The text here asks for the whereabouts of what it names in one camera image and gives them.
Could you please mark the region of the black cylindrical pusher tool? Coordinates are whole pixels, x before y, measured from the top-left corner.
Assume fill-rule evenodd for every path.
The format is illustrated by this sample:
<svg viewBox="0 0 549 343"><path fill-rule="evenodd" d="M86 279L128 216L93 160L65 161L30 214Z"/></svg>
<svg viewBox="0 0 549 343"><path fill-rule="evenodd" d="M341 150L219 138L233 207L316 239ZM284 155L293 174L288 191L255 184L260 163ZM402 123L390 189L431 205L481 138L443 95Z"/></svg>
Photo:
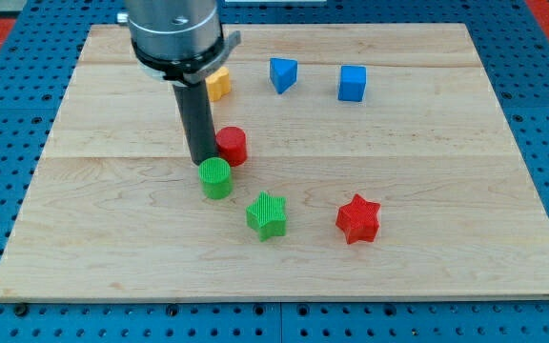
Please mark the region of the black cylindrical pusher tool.
<svg viewBox="0 0 549 343"><path fill-rule="evenodd" d="M214 122L207 86L204 81L193 85L173 83L177 107L195 165L218 156Z"/></svg>

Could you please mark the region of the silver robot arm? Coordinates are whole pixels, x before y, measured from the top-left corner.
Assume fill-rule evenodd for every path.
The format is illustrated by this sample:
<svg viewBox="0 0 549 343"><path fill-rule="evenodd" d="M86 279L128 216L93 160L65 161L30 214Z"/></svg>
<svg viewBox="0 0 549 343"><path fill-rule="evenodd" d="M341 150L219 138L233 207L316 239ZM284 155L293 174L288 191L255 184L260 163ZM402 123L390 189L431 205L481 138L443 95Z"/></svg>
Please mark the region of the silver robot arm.
<svg viewBox="0 0 549 343"><path fill-rule="evenodd" d="M206 79L224 66L241 33L223 32L215 0L125 0L117 24L153 77L172 84L192 161L217 157Z"/></svg>

